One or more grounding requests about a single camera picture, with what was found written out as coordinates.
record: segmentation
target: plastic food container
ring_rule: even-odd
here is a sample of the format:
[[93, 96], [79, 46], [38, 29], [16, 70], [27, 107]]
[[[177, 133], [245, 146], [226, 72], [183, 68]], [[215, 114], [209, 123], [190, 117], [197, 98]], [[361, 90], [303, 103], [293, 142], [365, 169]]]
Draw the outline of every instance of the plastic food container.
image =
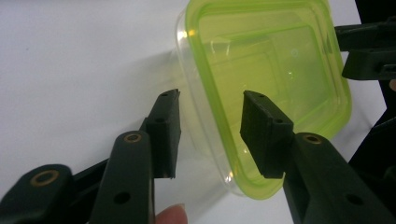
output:
[[260, 175], [240, 136], [245, 90], [267, 95], [296, 133], [331, 138], [350, 117], [324, 0], [191, 0], [177, 22], [177, 54], [188, 82], [181, 107], [192, 140], [213, 156], [235, 193], [266, 199], [283, 183]]

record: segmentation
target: hole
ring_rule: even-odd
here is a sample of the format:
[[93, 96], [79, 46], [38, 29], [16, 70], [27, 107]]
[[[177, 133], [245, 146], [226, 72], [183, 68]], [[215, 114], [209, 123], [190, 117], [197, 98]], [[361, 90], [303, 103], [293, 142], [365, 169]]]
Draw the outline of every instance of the hole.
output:
[[131, 195], [128, 192], [121, 192], [114, 196], [114, 203], [123, 204], [127, 203], [131, 199]]
[[131, 133], [124, 137], [124, 141], [127, 143], [135, 143], [140, 141], [140, 139], [142, 139], [142, 135], [138, 133]]
[[355, 194], [347, 194], [346, 195], [346, 199], [353, 204], [356, 205], [362, 205], [363, 204], [363, 200], [361, 199], [361, 197], [356, 196]]
[[312, 143], [312, 144], [321, 144], [320, 138], [314, 136], [314, 135], [305, 135], [304, 136], [305, 141]]
[[56, 170], [43, 171], [33, 176], [33, 178], [30, 180], [30, 184], [33, 187], [43, 187], [52, 183], [54, 180], [58, 178], [58, 176], [59, 176], [59, 172]]

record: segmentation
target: green container lid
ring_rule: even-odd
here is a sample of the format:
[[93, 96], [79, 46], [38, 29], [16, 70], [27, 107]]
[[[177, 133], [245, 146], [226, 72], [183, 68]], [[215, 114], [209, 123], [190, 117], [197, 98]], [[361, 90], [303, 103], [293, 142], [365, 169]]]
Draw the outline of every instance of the green container lid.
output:
[[283, 180], [260, 175], [240, 136], [243, 92], [270, 97], [293, 120], [296, 133], [331, 138], [340, 131], [350, 117], [350, 93], [341, 77], [329, 5], [324, 0], [191, 0], [184, 22], [232, 178], [248, 197], [269, 198]]

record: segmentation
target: fingertip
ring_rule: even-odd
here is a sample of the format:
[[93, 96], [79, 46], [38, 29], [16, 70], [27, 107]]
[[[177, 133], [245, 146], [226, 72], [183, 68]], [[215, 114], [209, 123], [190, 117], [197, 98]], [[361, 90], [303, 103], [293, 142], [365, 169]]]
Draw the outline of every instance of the fingertip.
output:
[[156, 224], [188, 224], [184, 203], [172, 205], [156, 216]]
[[389, 86], [393, 91], [396, 91], [396, 79], [391, 80]]

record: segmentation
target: white surface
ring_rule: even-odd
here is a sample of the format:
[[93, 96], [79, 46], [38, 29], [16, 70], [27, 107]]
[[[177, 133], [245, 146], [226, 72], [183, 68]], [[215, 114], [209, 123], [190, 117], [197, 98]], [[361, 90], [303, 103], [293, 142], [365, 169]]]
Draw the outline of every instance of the white surface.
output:
[[[157, 95], [176, 88], [177, 15], [187, 0], [0, 2], [0, 197], [48, 163], [79, 172], [139, 128]], [[353, 0], [332, 0], [335, 25], [359, 23]], [[333, 139], [350, 158], [384, 110], [376, 82], [350, 82], [351, 121]], [[229, 193], [213, 161], [179, 147], [177, 178], [156, 180], [157, 212], [185, 203], [190, 223], [291, 223], [283, 191], [267, 201]]]

